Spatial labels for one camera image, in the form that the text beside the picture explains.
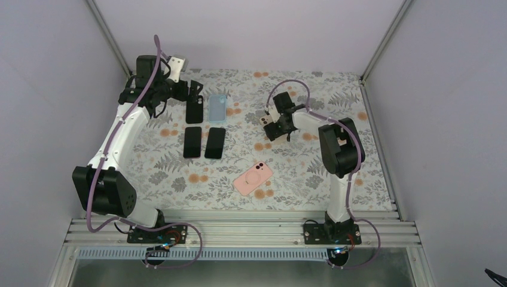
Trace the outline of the black phone case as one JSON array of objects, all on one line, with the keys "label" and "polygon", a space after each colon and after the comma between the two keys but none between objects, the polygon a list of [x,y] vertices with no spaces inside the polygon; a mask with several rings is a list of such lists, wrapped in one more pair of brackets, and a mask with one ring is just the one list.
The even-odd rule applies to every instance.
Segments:
[{"label": "black phone case", "polygon": [[203,101],[187,102],[185,111],[187,124],[200,124],[203,122]]}]

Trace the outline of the light blue phone case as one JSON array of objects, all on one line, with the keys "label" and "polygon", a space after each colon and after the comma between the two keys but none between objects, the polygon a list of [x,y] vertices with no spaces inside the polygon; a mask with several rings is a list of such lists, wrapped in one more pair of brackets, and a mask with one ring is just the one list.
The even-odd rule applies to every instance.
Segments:
[{"label": "light blue phone case", "polygon": [[226,119],[227,97],[224,94],[212,94],[209,97],[208,120],[210,123],[221,123]]}]

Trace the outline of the black smartphone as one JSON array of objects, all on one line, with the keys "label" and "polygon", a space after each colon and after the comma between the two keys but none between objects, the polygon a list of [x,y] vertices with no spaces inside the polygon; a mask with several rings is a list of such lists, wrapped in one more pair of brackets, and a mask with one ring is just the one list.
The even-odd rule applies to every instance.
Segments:
[{"label": "black smartphone", "polygon": [[226,130],[220,127],[211,127],[209,130],[204,157],[219,160],[224,150]]},{"label": "black smartphone", "polygon": [[184,133],[183,158],[200,158],[201,127],[186,127]]}]

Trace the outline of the beige phone case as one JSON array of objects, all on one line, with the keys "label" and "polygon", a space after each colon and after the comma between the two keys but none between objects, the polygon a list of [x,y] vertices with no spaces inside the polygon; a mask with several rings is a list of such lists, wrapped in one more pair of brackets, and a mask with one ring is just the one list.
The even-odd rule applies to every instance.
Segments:
[{"label": "beige phone case", "polygon": [[259,122],[260,122],[260,125],[262,127],[264,127],[264,126],[267,126],[267,125],[273,123],[274,121],[273,121],[273,118],[271,115],[263,115],[262,117],[259,118]]}]

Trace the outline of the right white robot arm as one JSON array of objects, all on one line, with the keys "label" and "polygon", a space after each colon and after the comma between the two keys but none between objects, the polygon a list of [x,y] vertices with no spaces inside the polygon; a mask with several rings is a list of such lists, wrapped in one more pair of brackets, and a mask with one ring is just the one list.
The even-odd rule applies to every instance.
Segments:
[{"label": "right white robot arm", "polygon": [[321,159],[331,179],[330,202],[322,230],[327,241],[339,243],[347,233],[355,232],[350,212],[351,181],[365,158],[354,121],[319,115],[303,104],[294,104],[287,92],[276,95],[274,105],[278,119],[273,121],[269,112],[262,119],[263,129],[270,141],[282,137],[288,141],[290,134],[296,130],[318,136]]}]

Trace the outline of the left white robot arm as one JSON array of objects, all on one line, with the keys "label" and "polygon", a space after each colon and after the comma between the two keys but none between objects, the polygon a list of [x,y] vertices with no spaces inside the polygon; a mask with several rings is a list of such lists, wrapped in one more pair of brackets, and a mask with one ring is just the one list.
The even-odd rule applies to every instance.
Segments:
[{"label": "left white robot arm", "polygon": [[133,146],[150,119],[159,116],[156,109],[169,99],[196,103],[203,85],[184,81],[180,75],[187,60],[180,56],[141,55],[132,75],[120,93],[114,122],[96,155],[86,166],[77,166],[72,180],[83,209],[88,229],[91,215],[112,215],[115,220],[143,226],[142,233],[151,242],[166,235],[162,212],[138,199],[137,191],[125,168]]}]

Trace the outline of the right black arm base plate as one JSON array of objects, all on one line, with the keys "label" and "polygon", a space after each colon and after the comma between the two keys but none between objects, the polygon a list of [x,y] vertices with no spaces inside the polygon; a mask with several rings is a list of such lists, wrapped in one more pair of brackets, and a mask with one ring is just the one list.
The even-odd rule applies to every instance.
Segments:
[{"label": "right black arm base plate", "polygon": [[303,224],[303,236],[306,245],[360,245],[361,232],[358,224],[326,221],[318,223],[309,219]]}]

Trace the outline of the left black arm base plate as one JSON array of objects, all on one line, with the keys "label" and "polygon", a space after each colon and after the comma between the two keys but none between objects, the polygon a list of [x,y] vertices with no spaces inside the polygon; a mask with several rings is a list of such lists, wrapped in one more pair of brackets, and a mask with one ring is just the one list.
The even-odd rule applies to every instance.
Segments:
[{"label": "left black arm base plate", "polygon": [[130,227],[127,243],[131,244],[185,244],[188,227],[176,225],[161,231],[146,231],[138,227]]}]

